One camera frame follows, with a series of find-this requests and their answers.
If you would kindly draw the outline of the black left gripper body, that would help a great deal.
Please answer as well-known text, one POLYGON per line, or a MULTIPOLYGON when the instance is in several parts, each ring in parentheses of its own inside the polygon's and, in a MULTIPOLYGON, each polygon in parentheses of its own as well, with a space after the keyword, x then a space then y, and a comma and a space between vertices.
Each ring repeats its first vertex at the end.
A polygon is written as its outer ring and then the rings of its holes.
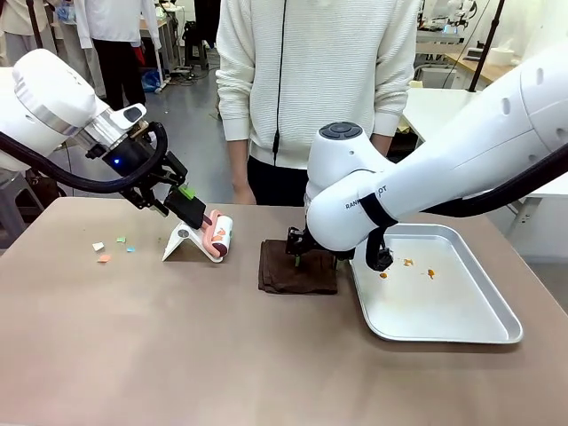
POLYGON ((114 149, 103 152, 101 144, 86 154, 88 159, 100 159, 125 183, 113 184, 113 190, 129 190, 147 180, 155 183, 168 174, 163 161, 168 150, 168 137, 163 132, 149 132, 138 138, 126 138, 114 149))

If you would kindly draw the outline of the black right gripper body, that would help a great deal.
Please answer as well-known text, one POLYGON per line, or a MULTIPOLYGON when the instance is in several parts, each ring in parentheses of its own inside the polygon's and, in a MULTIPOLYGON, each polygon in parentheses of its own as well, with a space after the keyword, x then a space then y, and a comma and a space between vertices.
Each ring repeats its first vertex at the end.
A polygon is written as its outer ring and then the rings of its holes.
POLYGON ((291 256, 302 256, 316 248, 316 241, 313 239, 307 228, 300 230, 294 226, 288 228, 285 251, 291 256))

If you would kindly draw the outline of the person right hand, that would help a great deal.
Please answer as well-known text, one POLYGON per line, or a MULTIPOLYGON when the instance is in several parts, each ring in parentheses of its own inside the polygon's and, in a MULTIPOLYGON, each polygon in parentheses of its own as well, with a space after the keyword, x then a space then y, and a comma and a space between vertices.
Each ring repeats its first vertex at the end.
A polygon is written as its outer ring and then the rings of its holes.
POLYGON ((234 179, 233 202, 240 205, 256 205, 256 197, 246 178, 234 179))

